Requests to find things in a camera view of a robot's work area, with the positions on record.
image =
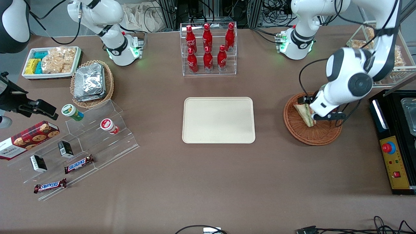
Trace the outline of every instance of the table surface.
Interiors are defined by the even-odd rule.
[[[272,43],[250,30],[239,30],[238,72],[226,77],[183,77],[178,32],[149,34],[143,59],[127,67],[111,62],[98,37],[79,37],[73,45],[82,48],[83,62],[110,66],[113,100],[140,147],[46,202],[0,161],[0,233],[173,234],[205,224],[229,234],[283,234],[310,225],[372,228],[374,215],[394,227],[402,219],[415,227],[416,197],[391,195],[367,101],[327,146],[297,141],[283,122],[286,101],[301,92],[301,67],[345,46],[357,27],[321,27],[314,49],[301,61],[277,54]],[[30,42],[30,48],[54,45],[38,36]],[[327,82],[324,68],[320,62],[305,70],[307,90]],[[68,79],[20,77],[18,85],[29,98],[58,109],[72,102]],[[188,97],[250,97],[255,142],[185,144]],[[0,131],[0,141],[46,119],[7,115],[14,124]],[[63,128],[65,120],[61,116],[52,123]]]

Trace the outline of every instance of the aluminum foil package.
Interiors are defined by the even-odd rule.
[[[99,63],[78,68],[74,82],[74,98],[80,102],[104,98],[106,95],[104,67]]]

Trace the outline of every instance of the red-capped bottle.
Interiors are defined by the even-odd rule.
[[[234,50],[234,41],[235,32],[234,32],[234,23],[228,24],[228,30],[225,33],[225,50],[231,52]]]
[[[225,45],[220,45],[220,51],[218,52],[217,63],[218,63],[218,70],[220,72],[223,72],[226,70],[227,53],[225,52]]]
[[[193,54],[193,49],[188,48],[188,65],[191,74],[196,74],[198,72],[198,61],[196,56]]]
[[[186,26],[186,45],[188,48],[192,48],[193,52],[196,53],[196,38],[192,32],[192,26]]]
[[[204,47],[205,54],[204,54],[204,69],[206,73],[211,73],[214,70],[214,66],[212,65],[212,54],[211,49],[209,46]]]
[[[204,33],[202,34],[202,40],[203,40],[204,48],[205,46],[209,46],[209,48],[212,51],[212,33],[210,31],[209,24],[204,24]]]

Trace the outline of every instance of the yellow control panel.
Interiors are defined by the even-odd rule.
[[[380,140],[380,146],[383,151],[384,163],[389,174],[391,188],[409,189],[409,181],[404,170],[396,136]]]

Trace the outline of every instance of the cookie box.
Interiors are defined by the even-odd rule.
[[[59,134],[59,128],[47,121],[0,142],[0,159],[10,160]]]

